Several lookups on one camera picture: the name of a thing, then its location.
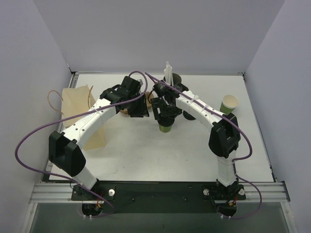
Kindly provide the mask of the brown pulp cup carrier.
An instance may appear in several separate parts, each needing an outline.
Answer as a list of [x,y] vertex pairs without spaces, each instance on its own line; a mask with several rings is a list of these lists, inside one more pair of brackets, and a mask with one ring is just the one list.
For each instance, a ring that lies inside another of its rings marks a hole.
[[[151,100],[154,98],[153,91],[150,91],[150,92],[147,91],[145,93],[145,97],[146,97],[147,109],[150,110],[152,108]],[[125,115],[128,115],[127,109],[122,109],[121,113],[125,114]]]

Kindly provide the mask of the green paper coffee cup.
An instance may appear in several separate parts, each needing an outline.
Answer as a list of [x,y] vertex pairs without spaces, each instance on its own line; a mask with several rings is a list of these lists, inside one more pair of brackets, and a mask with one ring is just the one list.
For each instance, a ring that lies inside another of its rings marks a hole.
[[159,126],[159,130],[163,133],[168,133],[171,129],[172,129],[172,126],[173,124],[164,124],[164,123],[161,123],[158,125]]

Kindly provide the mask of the black plastic cup lid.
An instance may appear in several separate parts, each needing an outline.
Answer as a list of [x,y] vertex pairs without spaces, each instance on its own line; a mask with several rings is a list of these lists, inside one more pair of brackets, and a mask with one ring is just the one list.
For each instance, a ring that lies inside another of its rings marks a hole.
[[174,124],[174,118],[161,116],[160,119],[158,120],[158,124],[163,127],[170,127]]

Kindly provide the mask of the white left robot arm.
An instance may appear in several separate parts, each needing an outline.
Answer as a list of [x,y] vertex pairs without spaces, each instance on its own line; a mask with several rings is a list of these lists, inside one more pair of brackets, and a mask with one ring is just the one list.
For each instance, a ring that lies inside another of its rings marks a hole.
[[82,148],[90,137],[120,110],[126,109],[131,117],[148,117],[141,82],[125,76],[121,84],[104,90],[88,114],[64,129],[49,136],[49,160],[83,186],[82,193],[93,200],[99,196],[97,178],[86,167]]

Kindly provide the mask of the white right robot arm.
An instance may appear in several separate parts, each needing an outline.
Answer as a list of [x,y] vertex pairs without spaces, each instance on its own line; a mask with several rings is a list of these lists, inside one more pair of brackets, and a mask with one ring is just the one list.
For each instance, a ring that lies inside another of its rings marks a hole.
[[210,132],[208,146],[217,156],[217,181],[225,187],[232,185],[237,179],[232,160],[241,139],[236,116],[213,109],[181,83],[170,88],[157,82],[153,91],[157,97],[150,103],[159,129],[169,132],[175,118],[181,114],[188,120],[198,120]]

